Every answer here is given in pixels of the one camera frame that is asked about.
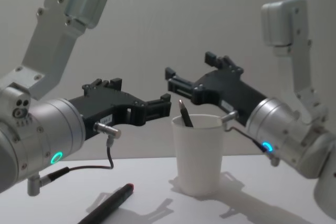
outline black marker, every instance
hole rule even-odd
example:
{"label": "black marker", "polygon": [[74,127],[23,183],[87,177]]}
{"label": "black marker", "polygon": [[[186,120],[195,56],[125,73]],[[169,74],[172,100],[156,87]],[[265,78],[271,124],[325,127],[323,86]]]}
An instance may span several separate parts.
{"label": "black marker", "polygon": [[179,107],[180,107],[180,112],[181,112],[181,116],[182,116],[184,125],[185,125],[186,127],[194,127],[194,126],[193,126],[193,123],[191,122],[191,119],[190,119],[188,110],[187,110],[187,108],[185,107],[185,105],[183,104],[182,100],[179,100],[179,101],[178,101],[178,105],[179,105]]}
{"label": "black marker", "polygon": [[133,193],[134,185],[126,184],[112,196],[100,204],[94,211],[82,219],[78,224],[99,224],[123,204]]}

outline white table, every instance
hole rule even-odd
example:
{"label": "white table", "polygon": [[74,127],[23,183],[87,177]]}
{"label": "white table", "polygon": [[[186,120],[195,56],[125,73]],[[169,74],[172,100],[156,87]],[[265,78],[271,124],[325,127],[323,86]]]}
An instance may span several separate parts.
{"label": "white table", "polygon": [[[64,166],[106,165],[107,161],[69,161]],[[226,156],[220,192],[205,199],[182,195],[173,186],[174,158],[115,160],[114,170],[70,172],[45,186],[37,197],[22,182],[0,194],[1,224],[76,224],[103,198],[126,183],[134,194],[105,223],[113,224],[335,224],[313,199],[316,180],[306,180],[282,163],[274,168],[264,156]]]}

